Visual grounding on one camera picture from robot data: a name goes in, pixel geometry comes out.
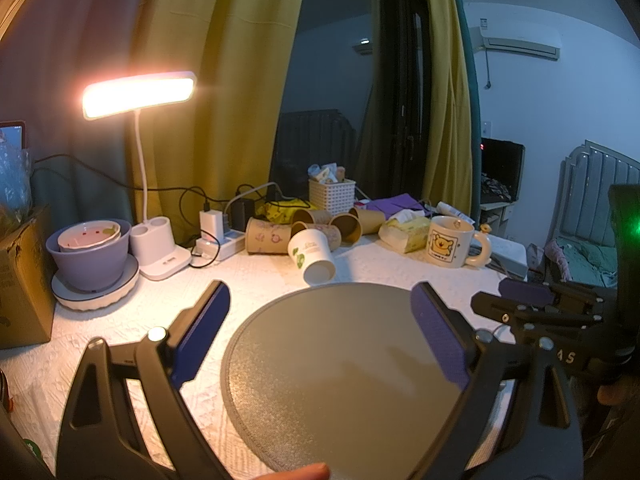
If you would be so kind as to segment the fingertip at bottom edge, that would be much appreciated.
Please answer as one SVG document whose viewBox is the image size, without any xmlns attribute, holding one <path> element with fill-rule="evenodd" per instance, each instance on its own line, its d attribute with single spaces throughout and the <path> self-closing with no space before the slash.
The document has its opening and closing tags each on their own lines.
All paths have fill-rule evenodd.
<svg viewBox="0 0 640 480">
<path fill-rule="evenodd" d="M 293 470 L 263 474 L 254 480 L 329 480 L 331 471 L 325 463 L 315 463 Z"/>
</svg>

